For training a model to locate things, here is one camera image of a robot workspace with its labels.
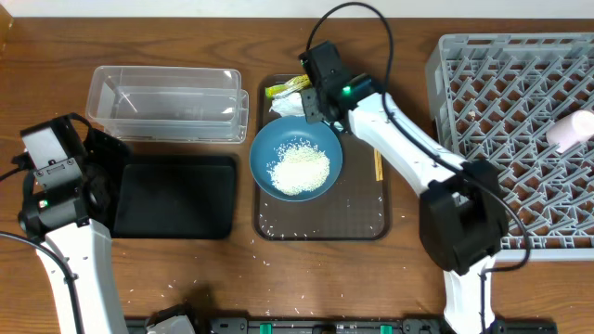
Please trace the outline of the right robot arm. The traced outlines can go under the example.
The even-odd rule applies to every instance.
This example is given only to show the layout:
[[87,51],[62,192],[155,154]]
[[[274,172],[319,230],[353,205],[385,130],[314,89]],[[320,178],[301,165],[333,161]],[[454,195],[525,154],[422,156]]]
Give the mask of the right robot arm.
[[337,122],[377,149],[419,197],[420,241],[444,272],[444,318],[456,333],[484,333],[495,321],[490,271],[509,231],[496,168],[466,161],[435,142],[398,108],[380,82],[353,75],[324,42],[299,60],[311,86],[302,93],[308,122]]

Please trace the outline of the pink cup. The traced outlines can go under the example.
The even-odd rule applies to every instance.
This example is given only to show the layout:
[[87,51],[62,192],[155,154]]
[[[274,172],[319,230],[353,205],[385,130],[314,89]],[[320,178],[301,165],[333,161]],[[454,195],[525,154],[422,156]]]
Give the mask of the pink cup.
[[594,115],[591,110],[578,110],[558,120],[547,131],[546,139],[559,153],[588,141],[594,134]]

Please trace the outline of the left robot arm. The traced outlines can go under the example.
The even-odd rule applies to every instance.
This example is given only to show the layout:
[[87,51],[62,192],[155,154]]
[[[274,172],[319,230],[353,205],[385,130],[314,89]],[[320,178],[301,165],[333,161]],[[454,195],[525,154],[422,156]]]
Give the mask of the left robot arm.
[[26,175],[19,225],[37,249],[63,333],[125,333],[110,231],[131,152],[93,126],[81,138],[71,113],[21,131],[14,158]]

